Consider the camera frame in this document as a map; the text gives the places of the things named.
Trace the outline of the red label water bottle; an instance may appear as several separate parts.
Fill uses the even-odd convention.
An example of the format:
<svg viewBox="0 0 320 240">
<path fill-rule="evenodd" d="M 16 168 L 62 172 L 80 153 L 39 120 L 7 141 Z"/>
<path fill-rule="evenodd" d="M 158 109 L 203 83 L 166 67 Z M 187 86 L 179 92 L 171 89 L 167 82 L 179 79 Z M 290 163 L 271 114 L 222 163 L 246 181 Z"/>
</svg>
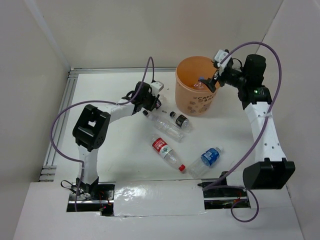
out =
<svg viewBox="0 0 320 240">
<path fill-rule="evenodd" d="M 152 149 L 173 169 L 178 170 L 180 173 L 185 173 L 186 166 L 173 148 L 158 134 L 151 136 Z"/>
</svg>

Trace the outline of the clear bottle white cap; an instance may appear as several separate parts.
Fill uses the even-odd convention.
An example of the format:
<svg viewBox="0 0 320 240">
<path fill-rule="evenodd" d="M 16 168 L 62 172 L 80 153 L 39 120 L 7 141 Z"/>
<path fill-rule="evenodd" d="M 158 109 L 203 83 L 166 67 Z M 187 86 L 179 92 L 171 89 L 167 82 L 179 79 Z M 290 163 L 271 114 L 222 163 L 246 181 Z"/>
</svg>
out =
<svg viewBox="0 0 320 240">
<path fill-rule="evenodd" d="M 183 132 L 169 120 L 160 115 L 148 112 L 147 110 L 143 110 L 142 113 L 145 117 L 153 122 L 153 125 L 156 129 L 176 142 L 180 143 L 184 138 Z"/>
</svg>

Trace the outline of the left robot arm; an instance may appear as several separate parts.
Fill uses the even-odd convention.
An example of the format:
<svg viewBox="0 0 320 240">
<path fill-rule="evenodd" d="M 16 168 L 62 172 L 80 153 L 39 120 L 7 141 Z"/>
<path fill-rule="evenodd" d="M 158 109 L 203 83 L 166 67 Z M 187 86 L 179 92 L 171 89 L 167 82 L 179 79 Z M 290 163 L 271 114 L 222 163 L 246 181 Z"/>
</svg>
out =
<svg viewBox="0 0 320 240">
<path fill-rule="evenodd" d="M 109 125 L 121 118 L 132 116 L 141 109 L 152 111 L 159 108 L 159 93 L 163 88 L 164 84 L 160 81 L 139 81 L 135 90 L 128 92 L 116 104 L 100 108 L 88 104 L 84 107 L 72 135 L 78 146 L 80 160 L 76 184 L 86 199 L 92 200 L 99 193 L 98 149 L 106 139 Z"/>
</svg>

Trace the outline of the black label small bottle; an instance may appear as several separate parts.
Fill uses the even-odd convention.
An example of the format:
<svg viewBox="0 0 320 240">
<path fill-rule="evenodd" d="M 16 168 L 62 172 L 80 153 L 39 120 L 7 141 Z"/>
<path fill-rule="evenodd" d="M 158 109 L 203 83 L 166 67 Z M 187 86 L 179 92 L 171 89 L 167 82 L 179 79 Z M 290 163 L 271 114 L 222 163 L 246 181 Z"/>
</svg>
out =
<svg viewBox="0 0 320 240">
<path fill-rule="evenodd" d="M 190 120 L 185 117 L 183 114 L 177 114 L 174 111 L 171 111 L 169 113 L 170 118 L 173 120 L 173 122 L 181 128 L 183 131 L 189 133 L 192 130 L 192 124 Z"/>
</svg>

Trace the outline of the blue label bottle white cap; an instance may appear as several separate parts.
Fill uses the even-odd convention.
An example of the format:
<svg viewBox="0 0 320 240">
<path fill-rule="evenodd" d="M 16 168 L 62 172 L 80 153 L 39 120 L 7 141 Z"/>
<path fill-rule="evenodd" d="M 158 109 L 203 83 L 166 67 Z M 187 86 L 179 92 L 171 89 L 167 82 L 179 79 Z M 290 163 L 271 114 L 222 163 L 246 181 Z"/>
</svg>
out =
<svg viewBox="0 0 320 240">
<path fill-rule="evenodd" d="M 220 146 L 208 149 L 187 168 L 188 173 L 194 179 L 200 179 L 213 168 L 223 152 L 224 149 Z"/>
</svg>

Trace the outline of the blue label water bottle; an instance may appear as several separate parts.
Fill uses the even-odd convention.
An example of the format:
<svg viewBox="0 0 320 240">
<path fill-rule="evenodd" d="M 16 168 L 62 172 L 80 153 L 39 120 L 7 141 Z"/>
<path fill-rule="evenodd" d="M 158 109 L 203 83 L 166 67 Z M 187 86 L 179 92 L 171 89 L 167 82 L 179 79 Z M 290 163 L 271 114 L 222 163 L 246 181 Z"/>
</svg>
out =
<svg viewBox="0 0 320 240">
<path fill-rule="evenodd" d="M 195 90 L 204 91 L 206 89 L 206 85 L 202 82 L 205 78 L 203 76 L 199 77 L 198 81 L 194 83 L 191 87 Z"/>
</svg>

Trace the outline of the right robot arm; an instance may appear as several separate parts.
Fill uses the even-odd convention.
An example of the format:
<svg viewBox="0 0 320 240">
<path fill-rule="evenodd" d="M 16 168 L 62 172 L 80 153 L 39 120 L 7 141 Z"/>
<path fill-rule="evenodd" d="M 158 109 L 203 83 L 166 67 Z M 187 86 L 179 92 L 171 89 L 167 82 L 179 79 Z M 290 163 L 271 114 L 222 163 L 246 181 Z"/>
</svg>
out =
<svg viewBox="0 0 320 240">
<path fill-rule="evenodd" d="M 243 170 L 244 186 L 252 190 L 281 189 L 295 172 L 296 166 L 287 160 L 278 139 L 271 109 L 275 98 L 263 85 L 267 66 L 265 57 L 250 54 L 244 66 L 234 69 L 233 58 L 226 50 L 219 50 L 212 62 L 216 72 L 203 83 L 212 92 L 216 90 L 216 85 L 235 87 L 250 122 L 255 163 Z"/>
</svg>

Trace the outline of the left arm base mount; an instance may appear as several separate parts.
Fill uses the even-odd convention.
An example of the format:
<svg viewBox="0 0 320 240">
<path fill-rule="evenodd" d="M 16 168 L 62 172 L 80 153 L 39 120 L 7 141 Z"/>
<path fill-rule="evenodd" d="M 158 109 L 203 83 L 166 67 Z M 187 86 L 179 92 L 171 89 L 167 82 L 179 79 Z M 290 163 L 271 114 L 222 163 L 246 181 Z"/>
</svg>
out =
<svg viewBox="0 0 320 240">
<path fill-rule="evenodd" d="M 101 216 L 114 216 L 114 183 L 98 183 L 92 193 L 79 189 L 76 194 L 77 185 L 67 180 L 62 180 L 60 186 L 69 192 L 66 211 L 75 212 L 97 212 Z"/>
</svg>

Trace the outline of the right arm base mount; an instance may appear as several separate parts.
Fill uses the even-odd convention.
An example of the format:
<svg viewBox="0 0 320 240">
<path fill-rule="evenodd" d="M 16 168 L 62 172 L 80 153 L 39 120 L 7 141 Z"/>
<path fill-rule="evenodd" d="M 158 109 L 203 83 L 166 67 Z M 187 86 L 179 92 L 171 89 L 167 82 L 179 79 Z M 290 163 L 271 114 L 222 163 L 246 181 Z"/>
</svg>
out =
<svg viewBox="0 0 320 240">
<path fill-rule="evenodd" d="M 217 188 L 203 191 L 204 209 L 218 210 L 230 209 L 234 203 L 235 208 L 250 208 L 247 193 L 238 188 Z"/>
</svg>

